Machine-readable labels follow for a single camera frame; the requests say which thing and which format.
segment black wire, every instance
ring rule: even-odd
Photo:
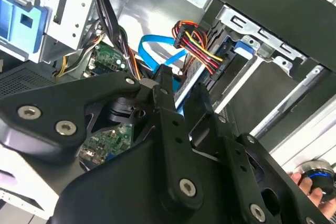
[[[95,28],[99,23],[99,19],[95,20],[92,25],[90,26],[88,32],[86,33],[84,39],[82,40],[80,48],[83,48],[87,43],[89,43],[92,40],[92,35],[95,32]]]
[[[70,66],[70,67],[67,67],[65,70],[64,70],[64,73],[65,72],[69,72],[71,71],[72,69],[75,69],[82,61],[84,55],[85,55],[85,52],[91,47],[91,45],[87,45],[85,48],[83,48],[83,51],[81,52],[81,54],[79,55],[78,59]]]
[[[104,30],[115,47],[120,49],[118,19],[113,11],[110,0],[96,0],[98,15]]]

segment silver metal frame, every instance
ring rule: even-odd
[[[300,97],[309,85],[324,69],[322,66],[316,66],[251,132],[252,136],[256,136],[267,124],[277,115],[285,112],[298,97]]]
[[[335,135],[336,95],[270,153],[288,172],[313,159],[323,159],[329,164],[334,164],[336,162]]]
[[[25,0],[38,3],[37,0]],[[60,24],[53,22],[58,9],[59,0],[39,0],[39,5],[48,9],[45,34],[40,49],[34,54],[24,53],[10,44],[2,42],[0,50],[16,57],[19,60],[31,60],[35,63],[50,60],[49,44],[45,40],[52,38],[52,43],[57,42],[57,47],[65,49],[78,49],[82,34],[85,29],[94,0],[67,0]]]

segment hand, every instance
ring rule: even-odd
[[[336,212],[336,199],[332,199],[329,202],[321,203],[321,199],[323,196],[322,189],[321,188],[315,188],[311,193],[311,186],[313,184],[313,181],[310,178],[304,178],[300,185],[299,181],[301,179],[300,173],[293,173],[291,175],[292,180],[297,184],[300,189],[308,196],[308,198],[314,203],[316,207],[319,208],[319,210],[323,213],[323,215],[330,219],[334,213]]]

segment black bracket arm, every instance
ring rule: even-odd
[[[0,101],[0,142],[44,161],[71,162],[104,106],[139,90],[128,74],[115,72],[5,97]],[[106,118],[105,128],[114,125]]]

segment screw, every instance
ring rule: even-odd
[[[194,197],[196,195],[195,185],[187,178],[180,180],[180,190],[188,197]]]
[[[163,88],[160,88],[160,91],[161,91],[162,93],[164,93],[164,94],[168,94],[168,91],[166,91],[166,90],[163,89]]]
[[[132,85],[135,84],[135,82],[130,78],[126,78],[126,82]]]
[[[306,218],[307,224],[315,224],[315,221],[313,221],[311,218],[307,217]]]
[[[253,137],[250,137],[250,136],[247,136],[247,140],[249,140],[250,141],[250,143],[253,143],[254,144],[254,139],[253,139]]]
[[[256,204],[250,205],[250,211],[252,215],[259,221],[259,222],[265,222],[266,216],[264,211]]]
[[[62,136],[72,136],[75,134],[77,127],[70,121],[59,121],[56,123],[55,129]]]
[[[22,106],[17,110],[17,113],[26,120],[35,120],[41,116],[41,110],[35,106]]]
[[[218,117],[218,119],[222,122],[222,123],[226,123],[226,120],[224,117],[222,117],[221,115]]]

